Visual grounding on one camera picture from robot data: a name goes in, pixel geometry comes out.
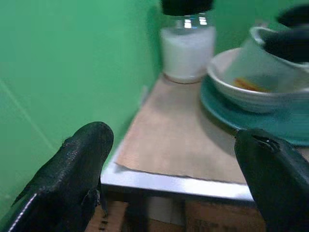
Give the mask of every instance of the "white bowl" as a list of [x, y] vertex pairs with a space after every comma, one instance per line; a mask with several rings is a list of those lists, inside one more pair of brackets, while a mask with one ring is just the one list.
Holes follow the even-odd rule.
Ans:
[[207, 71], [216, 88], [233, 103], [246, 111], [270, 113], [277, 109], [290, 107], [291, 104], [309, 102], [309, 91], [293, 93], [265, 93], [246, 90], [224, 82], [222, 73], [236, 58], [241, 48], [227, 50], [216, 55], [208, 65]]

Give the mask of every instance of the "black lid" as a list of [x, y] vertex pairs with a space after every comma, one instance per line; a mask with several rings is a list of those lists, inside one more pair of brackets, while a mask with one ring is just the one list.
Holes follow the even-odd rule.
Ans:
[[211, 10], [213, 0], [161, 0], [161, 3], [165, 15], [184, 16]]

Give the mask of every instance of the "glass jar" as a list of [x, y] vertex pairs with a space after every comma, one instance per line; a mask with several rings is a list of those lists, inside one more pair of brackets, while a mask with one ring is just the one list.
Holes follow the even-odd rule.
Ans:
[[215, 27], [207, 11], [190, 15], [165, 14], [160, 37], [163, 73], [168, 79], [194, 83], [206, 75], [215, 42]]

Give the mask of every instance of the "teal plate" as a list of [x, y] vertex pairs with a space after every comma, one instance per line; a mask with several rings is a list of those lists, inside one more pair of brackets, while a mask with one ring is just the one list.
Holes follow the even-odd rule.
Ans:
[[297, 146], [309, 146], [309, 102], [270, 114], [242, 110], [217, 91], [210, 77], [201, 85], [201, 101], [223, 123], [235, 129], [261, 128]]

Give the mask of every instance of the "green wall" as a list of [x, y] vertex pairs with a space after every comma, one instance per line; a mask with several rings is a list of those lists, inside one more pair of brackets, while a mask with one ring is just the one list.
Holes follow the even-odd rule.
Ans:
[[[271, 21], [291, 3], [217, 0], [216, 51], [239, 46], [256, 18]], [[0, 217], [82, 125], [104, 121], [115, 146], [123, 138], [161, 70], [158, 6], [158, 0], [0, 0]]]

